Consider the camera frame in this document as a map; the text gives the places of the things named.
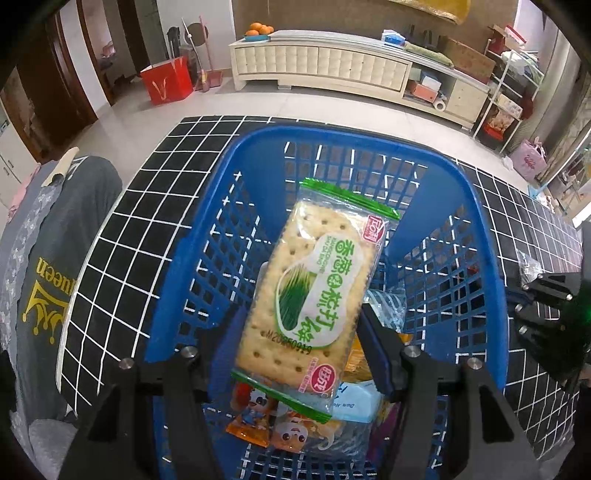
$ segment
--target screw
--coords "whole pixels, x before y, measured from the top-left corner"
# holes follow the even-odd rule
[[[181,350],[181,355],[185,358],[195,358],[197,356],[198,350],[196,346],[186,346]]]
[[[468,366],[473,370],[480,370],[482,368],[482,361],[475,356],[468,359]]]
[[[404,353],[410,358],[416,358],[421,355],[421,349],[417,345],[409,345],[404,347]]]
[[[121,370],[129,370],[135,365],[133,358],[124,358],[121,362],[119,362],[119,368]]]

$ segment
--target biscuit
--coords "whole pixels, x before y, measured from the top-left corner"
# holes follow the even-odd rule
[[[236,357],[238,368],[299,388],[300,391],[303,391],[303,386],[308,392],[313,391],[307,383],[310,381],[311,366],[329,364],[334,368],[336,379],[341,378],[355,335],[363,295],[371,280],[368,277],[373,273],[381,250],[380,242],[371,243],[362,238],[367,221],[368,215],[359,210],[335,210],[307,201],[300,201],[294,206],[271,255],[268,269],[257,286]],[[346,296],[345,318],[338,319],[342,325],[339,336],[329,345],[311,348],[305,342],[286,341],[278,325],[275,296],[284,273],[294,263],[309,257],[318,240],[327,234],[351,240],[356,245],[359,252],[356,257],[359,260],[358,272],[351,279]]]

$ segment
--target pink cloth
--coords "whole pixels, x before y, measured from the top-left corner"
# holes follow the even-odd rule
[[[31,183],[31,180],[37,174],[37,172],[39,171],[40,168],[41,168],[41,164],[38,163],[37,168],[33,171],[33,173],[31,173],[25,179],[24,182],[21,183],[21,186],[18,188],[18,191],[16,192],[16,194],[14,194],[14,197],[12,198],[12,202],[10,204],[10,208],[8,209],[8,221],[9,222],[10,222],[10,220],[12,220],[12,218],[14,217],[14,214],[17,212],[18,206],[21,204],[23,198],[25,197],[25,194],[27,193],[27,187],[29,186],[29,184]]]

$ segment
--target roll of paper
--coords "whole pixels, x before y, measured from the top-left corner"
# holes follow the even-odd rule
[[[435,110],[437,110],[438,112],[444,112],[446,108],[446,104],[443,101],[443,98],[441,97],[437,97],[435,99],[435,101],[433,102],[433,106],[435,107]]]

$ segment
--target pink gift bag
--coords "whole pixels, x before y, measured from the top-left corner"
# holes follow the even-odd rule
[[[523,140],[510,155],[513,168],[526,180],[531,181],[546,168],[546,152],[540,138],[536,137],[534,143]]]

